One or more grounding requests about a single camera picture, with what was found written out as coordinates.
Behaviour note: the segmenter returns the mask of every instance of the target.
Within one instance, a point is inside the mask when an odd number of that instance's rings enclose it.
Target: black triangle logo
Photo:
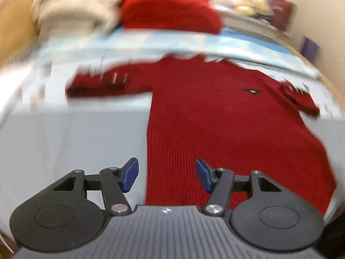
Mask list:
[[[258,95],[262,92],[261,90],[256,90],[256,89],[242,89],[242,90],[244,90],[245,92],[249,92],[253,95]]]

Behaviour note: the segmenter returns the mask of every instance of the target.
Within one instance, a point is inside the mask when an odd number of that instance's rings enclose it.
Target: purple object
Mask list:
[[[301,50],[301,55],[303,55],[311,63],[314,63],[315,58],[319,52],[320,47],[318,44],[313,42],[311,39],[304,37],[304,43]]]

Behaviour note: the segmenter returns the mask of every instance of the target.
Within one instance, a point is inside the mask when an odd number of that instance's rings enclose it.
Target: gray ribbed plate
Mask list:
[[[233,235],[220,217],[196,206],[138,206],[135,213],[113,217],[103,233],[83,247],[63,253],[20,249],[14,259],[317,259],[312,248],[290,254],[250,247]]]

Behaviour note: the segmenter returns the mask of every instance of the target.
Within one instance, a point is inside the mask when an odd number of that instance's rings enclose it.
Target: beige wall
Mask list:
[[[303,36],[320,46],[315,66],[345,96],[345,0],[289,0],[297,5],[289,27],[290,45],[300,50]]]

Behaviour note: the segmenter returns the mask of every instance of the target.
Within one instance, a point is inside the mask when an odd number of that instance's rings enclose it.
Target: silver pivot bolt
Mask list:
[[[206,206],[206,211],[212,214],[220,213],[223,208],[218,204],[210,204]]]
[[[111,206],[111,210],[113,212],[122,213],[128,210],[128,206],[124,203],[117,203]]]

